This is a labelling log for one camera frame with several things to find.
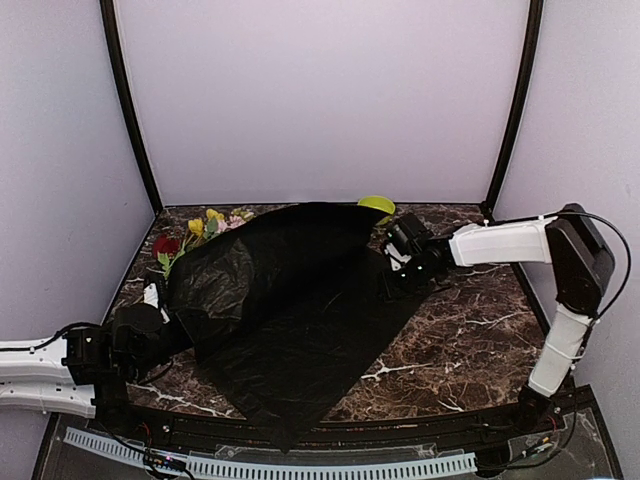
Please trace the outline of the pink fake flower stem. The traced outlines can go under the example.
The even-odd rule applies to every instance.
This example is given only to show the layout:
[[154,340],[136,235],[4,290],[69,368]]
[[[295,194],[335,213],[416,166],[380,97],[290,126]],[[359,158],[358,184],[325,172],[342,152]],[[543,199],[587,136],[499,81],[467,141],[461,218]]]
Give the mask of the pink fake flower stem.
[[241,211],[236,212],[235,214],[230,214],[228,217],[220,214],[217,218],[217,233],[223,233],[229,230],[233,230],[238,228],[248,221],[252,220],[255,217],[255,214],[250,211]]

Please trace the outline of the red fake rose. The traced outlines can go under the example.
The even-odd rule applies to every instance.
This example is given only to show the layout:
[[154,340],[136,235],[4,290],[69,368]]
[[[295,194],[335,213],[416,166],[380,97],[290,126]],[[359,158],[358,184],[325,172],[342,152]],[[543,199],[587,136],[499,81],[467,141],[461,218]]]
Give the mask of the red fake rose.
[[152,246],[152,255],[158,259],[161,254],[174,257],[181,249],[181,241],[175,237],[160,235]]

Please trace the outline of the black wrapping paper sheet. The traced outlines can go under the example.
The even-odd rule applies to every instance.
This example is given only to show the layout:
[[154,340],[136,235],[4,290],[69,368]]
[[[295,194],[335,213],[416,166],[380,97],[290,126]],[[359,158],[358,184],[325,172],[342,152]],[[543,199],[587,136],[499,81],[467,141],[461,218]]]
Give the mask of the black wrapping paper sheet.
[[370,245],[383,213],[305,203],[261,214],[179,258],[167,307],[199,372],[274,447],[291,450],[421,305]]

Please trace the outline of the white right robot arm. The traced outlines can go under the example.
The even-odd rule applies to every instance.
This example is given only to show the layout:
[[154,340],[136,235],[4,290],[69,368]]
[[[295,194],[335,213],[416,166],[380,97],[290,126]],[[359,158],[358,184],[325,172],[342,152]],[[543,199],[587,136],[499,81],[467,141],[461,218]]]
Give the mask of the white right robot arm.
[[392,223],[382,243],[393,276],[418,288],[455,268],[485,264],[537,264],[554,288],[555,310],[529,378],[528,396],[510,413],[521,434],[549,416],[545,398],[556,394],[581,359],[590,331],[603,313],[616,259],[601,227],[606,220],[578,203],[538,216],[467,223],[435,234],[414,214]]

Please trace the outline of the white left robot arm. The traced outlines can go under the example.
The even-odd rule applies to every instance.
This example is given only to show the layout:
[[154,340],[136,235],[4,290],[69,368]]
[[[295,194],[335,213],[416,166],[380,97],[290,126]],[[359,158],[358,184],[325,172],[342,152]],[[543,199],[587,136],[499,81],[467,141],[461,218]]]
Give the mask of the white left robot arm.
[[127,386],[191,348],[181,323],[138,303],[120,308],[101,325],[69,324],[51,337],[1,343],[1,405],[102,417],[120,436],[141,427]]

